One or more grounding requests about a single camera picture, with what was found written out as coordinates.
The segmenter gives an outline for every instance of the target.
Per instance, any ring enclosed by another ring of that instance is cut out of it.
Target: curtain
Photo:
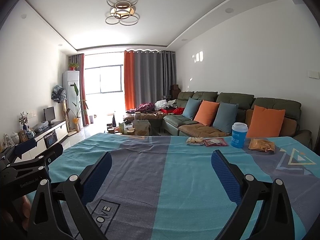
[[[135,108],[134,91],[134,53],[133,50],[124,52],[124,102],[125,109]]]
[[[176,83],[176,58],[171,51],[134,52],[135,106],[155,103],[170,95]]]
[[[69,57],[69,62],[70,63],[78,63],[79,64],[79,72],[80,72],[80,88],[79,88],[79,93],[80,93],[80,101],[85,100],[85,91],[84,91],[84,54],[77,54]],[[89,125],[89,117],[87,114],[87,108],[85,104],[81,104],[81,115],[82,115],[82,122],[83,125]]]

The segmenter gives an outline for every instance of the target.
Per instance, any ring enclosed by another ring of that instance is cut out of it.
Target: picture frame
[[[25,130],[20,130],[18,134],[19,134],[20,142],[28,141],[27,132]]]

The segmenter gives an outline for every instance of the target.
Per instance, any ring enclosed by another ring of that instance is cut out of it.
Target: floor standing air conditioner
[[[72,102],[79,105],[80,102],[80,83],[79,83],[79,71],[66,71],[62,74],[62,86],[66,89],[67,92],[67,108],[70,108],[69,111],[69,122],[71,129],[75,129],[75,124],[73,119],[75,118],[74,113],[76,114],[76,107]],[[76,84],[79,95],[76,96],[76,92],[74,89],[74,84]],[[79,120],[80,129],[83,128],[82,116],[80,112],[80,120]]]

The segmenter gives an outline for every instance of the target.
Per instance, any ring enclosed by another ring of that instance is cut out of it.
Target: blue pillow
[[[216,118],[212,127],[225,133],[232,132],[232,125],[235,123],[238,111],[238,104],[228,104],[220,102]]]
[[[195,99],[189,98],[186,104],[186,108],[183,110],[182,115],[192,120],[195,117],[196,112],[198,111],[200,103],[201,103],[201,100],[195,100]]]

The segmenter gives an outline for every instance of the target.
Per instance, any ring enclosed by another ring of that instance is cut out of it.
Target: window
[[[123,65],[102,66],[84,70],[86,94],[122,92]]]

